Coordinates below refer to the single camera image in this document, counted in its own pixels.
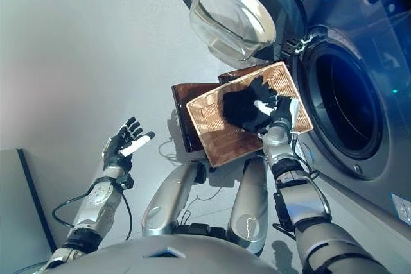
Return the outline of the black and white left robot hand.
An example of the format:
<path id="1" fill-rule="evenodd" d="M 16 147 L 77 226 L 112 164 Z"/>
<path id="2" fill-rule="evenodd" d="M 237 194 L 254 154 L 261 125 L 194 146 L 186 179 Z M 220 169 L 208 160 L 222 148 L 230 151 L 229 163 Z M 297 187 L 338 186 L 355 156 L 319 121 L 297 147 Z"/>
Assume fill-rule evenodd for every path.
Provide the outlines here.
<path id="1" fill-rule="evenodd" d="M 135 117 L 128 119 L 118 132 L 110 137 L 102 151 L 103 169 L 120 167 L 124 173 L 132 168 L 132 155 L 155 137 L 153 131 L 143 133 Z"/>

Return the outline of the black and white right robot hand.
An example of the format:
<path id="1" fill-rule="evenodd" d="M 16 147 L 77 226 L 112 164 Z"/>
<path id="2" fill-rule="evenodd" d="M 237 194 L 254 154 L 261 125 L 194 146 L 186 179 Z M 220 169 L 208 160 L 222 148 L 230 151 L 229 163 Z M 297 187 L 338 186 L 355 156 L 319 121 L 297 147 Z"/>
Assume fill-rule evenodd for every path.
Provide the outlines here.
<path id="1" fill-rule="evenodd" d="M 292 131 L 294 129 L 299 112 L 298 99 L 289 96 L 277 96 L 271 102 L 255 100 L 254 106 L 261 118 L 256 127 L 267 129 L 278 123 L 283 123 L 287 130 Z"/>

